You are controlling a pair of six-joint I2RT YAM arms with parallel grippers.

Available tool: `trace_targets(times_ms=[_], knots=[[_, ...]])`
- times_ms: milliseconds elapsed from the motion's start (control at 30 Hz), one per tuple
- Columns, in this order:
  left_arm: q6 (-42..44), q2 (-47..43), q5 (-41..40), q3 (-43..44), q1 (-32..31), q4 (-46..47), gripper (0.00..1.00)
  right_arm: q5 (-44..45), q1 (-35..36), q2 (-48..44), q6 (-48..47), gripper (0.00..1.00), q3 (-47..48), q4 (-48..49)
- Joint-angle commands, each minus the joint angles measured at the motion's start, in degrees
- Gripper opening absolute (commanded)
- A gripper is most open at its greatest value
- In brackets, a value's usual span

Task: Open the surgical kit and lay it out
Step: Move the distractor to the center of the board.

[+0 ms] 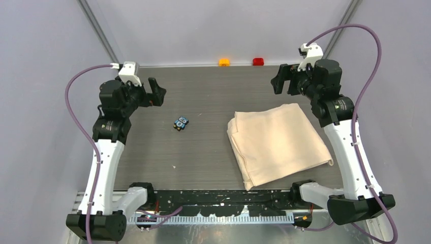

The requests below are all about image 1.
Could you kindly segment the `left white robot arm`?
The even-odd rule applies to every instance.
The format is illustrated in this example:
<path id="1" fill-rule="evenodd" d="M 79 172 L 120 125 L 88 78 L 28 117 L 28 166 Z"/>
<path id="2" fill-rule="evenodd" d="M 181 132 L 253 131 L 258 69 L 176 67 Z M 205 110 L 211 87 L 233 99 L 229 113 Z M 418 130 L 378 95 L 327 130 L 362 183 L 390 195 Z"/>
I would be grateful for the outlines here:
<path id="1" fill-rule="evenodd" d="M 82 240 L 118 242 L 125 235 L 127 220 L 139 207 L 151 210 L 155 206 L 156 194 L 147 182 L 130 184 L 127 192 L 113 201 L 117 168 L 131 128 L 130 116 L 139 107 L 161 106 L 164 101 L 166 90 L 153 77 L 148 82 L 150 93 L 119 77 L 100 86 L 99 116 L 90 139 L 94 156 L 88 183 L 77 213 L 66 219 L 66 226 Z"/>

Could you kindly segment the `beige cloth wrap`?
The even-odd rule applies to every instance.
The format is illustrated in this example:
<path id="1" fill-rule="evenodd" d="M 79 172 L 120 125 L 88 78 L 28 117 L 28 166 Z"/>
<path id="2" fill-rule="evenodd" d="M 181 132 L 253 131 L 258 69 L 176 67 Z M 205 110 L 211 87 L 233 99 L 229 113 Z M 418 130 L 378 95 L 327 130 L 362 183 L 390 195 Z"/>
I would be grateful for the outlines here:
<path id="1" fill-rule="evenodd" d="M 227 135 L 249 191 L 320 165 L 334 164 L 321 136 L 297 103 L 235 112 Z"/>

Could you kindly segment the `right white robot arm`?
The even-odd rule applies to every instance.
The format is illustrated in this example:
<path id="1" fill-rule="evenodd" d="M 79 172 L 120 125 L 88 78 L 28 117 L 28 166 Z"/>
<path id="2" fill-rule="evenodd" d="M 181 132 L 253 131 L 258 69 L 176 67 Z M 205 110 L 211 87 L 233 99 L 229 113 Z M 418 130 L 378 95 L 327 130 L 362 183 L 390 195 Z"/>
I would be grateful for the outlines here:
<path id="1" fill-rule="evenodd" d="M 331 189 L 314 180 L 292 184 L 289 200 L 296 208 L 309 203 L 328 210 L 337 225 L 373 219 L 395 207 L 395 198 L 385 194 L 376 181 L 360 145 L 359 124 L 353 101 L 340 93 L 342 69 L 338 62 L 321 59 L 301 69 L 298 64 L 281 64 L 271 79 L 275 94 L 281 94 L 286 81 L 287 93 L 310 100 L 313 115 L 328 137 L 341 171 L 343 188 Z"/>

